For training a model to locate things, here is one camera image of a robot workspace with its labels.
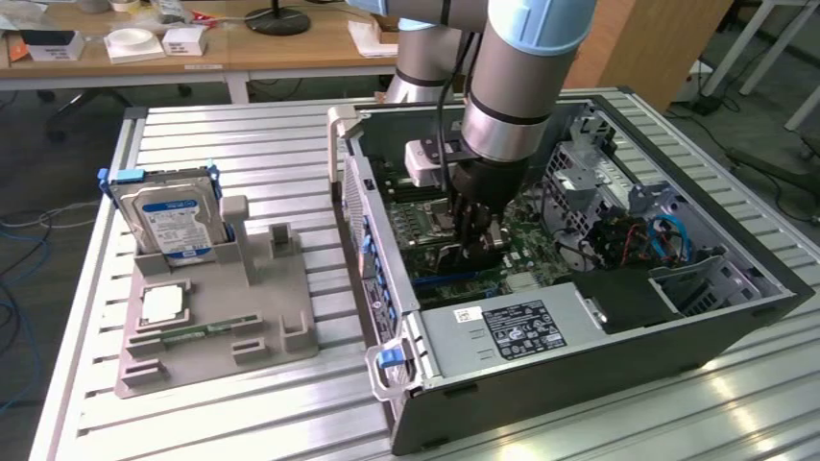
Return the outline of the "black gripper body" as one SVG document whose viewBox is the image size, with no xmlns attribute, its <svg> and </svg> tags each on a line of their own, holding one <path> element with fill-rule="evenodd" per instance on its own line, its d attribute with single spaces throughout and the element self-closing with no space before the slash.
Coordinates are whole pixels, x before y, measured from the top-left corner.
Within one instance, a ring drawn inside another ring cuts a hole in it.
<svg viewBox="0 0 820 461">
<path fill-rule="evenodd" d="M 479 205 L 500 214 L 519 193 L 528 167 L 528 159 L 498 162 L 475 158 L 458 162 L 451 175 L 452 211 L 460 213 L 468 205 Z"/>
</svg>

